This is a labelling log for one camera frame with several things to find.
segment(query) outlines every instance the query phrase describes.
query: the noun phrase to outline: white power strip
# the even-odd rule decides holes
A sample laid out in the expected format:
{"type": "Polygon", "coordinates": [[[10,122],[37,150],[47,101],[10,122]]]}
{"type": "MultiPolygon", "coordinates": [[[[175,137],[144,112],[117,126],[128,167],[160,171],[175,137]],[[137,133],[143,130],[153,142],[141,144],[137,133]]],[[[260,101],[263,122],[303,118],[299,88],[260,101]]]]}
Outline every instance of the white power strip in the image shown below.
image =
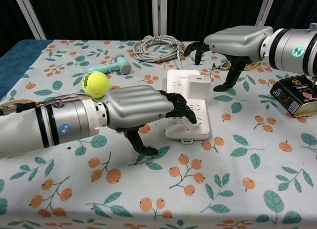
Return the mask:
{"type": "Polygon", "coordinates": [[[186,117],[167,118],[165,134],[170,139],[180,139],[182,144],[192,144],[194,140],[206,140],[210,134],[209,117],[204,99],[189,99],[187,84],[189,75],[199,75],[198,70],[168,70],[167,93],[181,94],[187,105],[194,111],[197,123],[192,124],[186,117]]]}

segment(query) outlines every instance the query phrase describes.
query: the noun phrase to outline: blue circular logo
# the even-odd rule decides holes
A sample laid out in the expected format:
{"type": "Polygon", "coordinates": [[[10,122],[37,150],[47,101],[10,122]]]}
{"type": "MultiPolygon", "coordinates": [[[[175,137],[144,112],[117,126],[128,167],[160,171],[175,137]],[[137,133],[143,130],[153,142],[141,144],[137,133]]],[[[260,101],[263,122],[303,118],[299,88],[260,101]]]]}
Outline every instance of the blue circular logo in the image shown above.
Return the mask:
{"type": "Polygon", "coordinates": [[[61,134],[67,134],[70,132],[70,126],[68,124],[62,124],[60,127],[59,127],[59,132],[61,134]]]}

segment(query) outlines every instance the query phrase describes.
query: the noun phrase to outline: floral tablecloth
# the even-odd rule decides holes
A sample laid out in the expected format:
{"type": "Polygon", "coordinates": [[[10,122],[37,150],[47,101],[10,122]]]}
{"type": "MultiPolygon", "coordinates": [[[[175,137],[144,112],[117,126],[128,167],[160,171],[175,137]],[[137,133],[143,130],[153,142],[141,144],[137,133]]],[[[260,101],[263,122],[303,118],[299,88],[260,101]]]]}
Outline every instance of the floral tablecloth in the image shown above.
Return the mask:
{"type": "MultiPolygon", "coordinates": [[[[151,85],[161,90],[174,60],[156,64],[133,57],[135,41],[55,40],[8,92],[43,100],[82,91],[81,78],[97,64],[124,54],[128,75],[108,75],[112,88],[151,85]]],[[[165,45],[150,48],[166,53],[165,45]]],[[[212,88],[227,71],[205,53],[182,58],[184,69],[210,75],[212,88]]],[[[206,99],[211,135],[182,145],[165,136],[165,120],[139,132],[159,150],[138,155],[129,141],[104,127],[100,134],[0,160],[0,228],[308,229],[317,223],[316,116],[292,118],[269,94],[294,73],[260,63],[236,86],[206,99]]]]}

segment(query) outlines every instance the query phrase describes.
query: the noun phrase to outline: silver robotic arm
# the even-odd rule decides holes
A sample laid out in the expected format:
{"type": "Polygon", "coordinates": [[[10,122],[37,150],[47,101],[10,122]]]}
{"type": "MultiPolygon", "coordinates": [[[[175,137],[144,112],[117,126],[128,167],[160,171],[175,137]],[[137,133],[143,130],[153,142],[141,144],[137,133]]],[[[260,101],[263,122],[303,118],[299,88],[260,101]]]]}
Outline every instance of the silver robotic arm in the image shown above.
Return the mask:
{"type": "MultiPolygon", "coordinates": [[[[204,42],[188,45],[184,56],[196,50],[198,65],[206,51],[220,53],[231,62],[225,83],[215,92],[232,88],[246,64],[265,61],[270,67],[307,76],[317,77],[317,23],[308,29],[279,29],[269,26],[237,26],[205,37],[204,42]]],[[[317,86],[313,85],[317,96],[317,86]]]]}
{"type": "Polygon", "coordinates": [[[100,102],[79,93],[47,103],[12,104],[0,107],[0,115],[0,158],[91,137],[105,126],[124,132],[140,154],[156,155],[155,148],[143,145],[140,127],[169,117],[197,121],[183,96],[150,86],[109,90],[100,102]]]}

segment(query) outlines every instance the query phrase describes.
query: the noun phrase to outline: yellow tennis ball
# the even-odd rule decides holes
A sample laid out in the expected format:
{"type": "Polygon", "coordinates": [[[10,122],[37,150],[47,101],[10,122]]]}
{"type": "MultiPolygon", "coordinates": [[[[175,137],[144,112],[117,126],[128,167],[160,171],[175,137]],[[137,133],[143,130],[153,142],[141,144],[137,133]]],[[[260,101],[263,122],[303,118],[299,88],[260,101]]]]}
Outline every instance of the yellow tennis ball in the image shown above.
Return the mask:
{"type": "Polygon", "coordinates": [[[110,88],[108,77],[102,72],[89,72],[83,76],[82,87],[93,98],[103,97],[110,88]]]}

